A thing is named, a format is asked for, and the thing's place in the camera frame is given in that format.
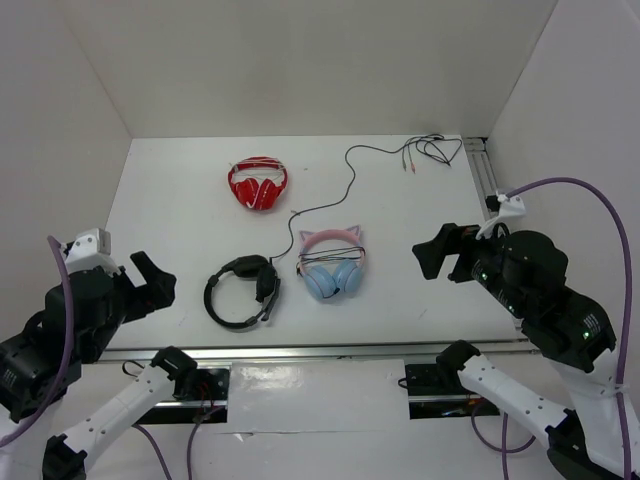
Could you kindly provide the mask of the black headset with microphone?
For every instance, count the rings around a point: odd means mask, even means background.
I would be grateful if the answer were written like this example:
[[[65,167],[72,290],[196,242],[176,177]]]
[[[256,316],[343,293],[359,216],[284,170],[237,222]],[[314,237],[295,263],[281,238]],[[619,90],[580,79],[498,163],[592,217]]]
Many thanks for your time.
[[[206,281],[204,310],[226,331],[251,331],[269,321],[280,287],[280,277],[270,260],[256,254],[237,257]]]

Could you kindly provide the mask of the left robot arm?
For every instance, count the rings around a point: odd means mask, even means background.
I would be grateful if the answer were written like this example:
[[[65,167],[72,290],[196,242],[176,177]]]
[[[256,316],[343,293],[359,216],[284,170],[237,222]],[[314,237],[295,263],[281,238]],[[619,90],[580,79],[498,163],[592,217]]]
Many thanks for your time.
[[[118,328],[172,305],[176,278],[139,251],[131,260],[145,282],[123,268],[70,273],[54,252],[60,285],[22,332],[1,344],[1,476],[83,479],[105,451],[158,402],[196,390],[197,363],[184,351],[159,350],[131,383],[93,414],[52,435],[51,421],[84,365],[96,362]]]

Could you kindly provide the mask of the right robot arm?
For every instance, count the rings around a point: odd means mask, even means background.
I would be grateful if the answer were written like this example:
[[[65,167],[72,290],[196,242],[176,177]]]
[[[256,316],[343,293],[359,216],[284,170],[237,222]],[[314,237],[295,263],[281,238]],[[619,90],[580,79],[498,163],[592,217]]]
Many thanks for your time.
[[[566,286],[567,256],[542,233],[482,238],[477,225],[443,225],[413,246],[425,279],[457,261],[450,281],[475,281],[521,322],[522,334],[563,380],[570,407],[551,402],[458,340],[436,359],[441,388],[477,393],[526,428],[566,479],[636,479],[639,421],[616,380],[620,342],[605,310]]]

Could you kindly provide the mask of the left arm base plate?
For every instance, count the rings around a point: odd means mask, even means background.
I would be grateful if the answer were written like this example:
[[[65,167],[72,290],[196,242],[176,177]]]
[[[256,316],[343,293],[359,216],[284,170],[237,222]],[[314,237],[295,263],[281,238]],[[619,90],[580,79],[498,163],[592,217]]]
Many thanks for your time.
[[[222,424],[228,418],[230,368],[199,368],[191,380],[178,386],[166,400],[158,402],[138,423],[147,425],[193,424],[204,415],[204,423]]]

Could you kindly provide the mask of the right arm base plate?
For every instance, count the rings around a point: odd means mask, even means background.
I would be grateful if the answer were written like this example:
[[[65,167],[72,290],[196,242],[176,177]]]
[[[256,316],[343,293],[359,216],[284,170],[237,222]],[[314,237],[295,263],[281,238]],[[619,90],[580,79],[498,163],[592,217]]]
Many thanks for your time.
[[[483,397],[443,380],[435,363],[406,364],[404,371],[397,385],[407,393],[412,420],[499,415]]]

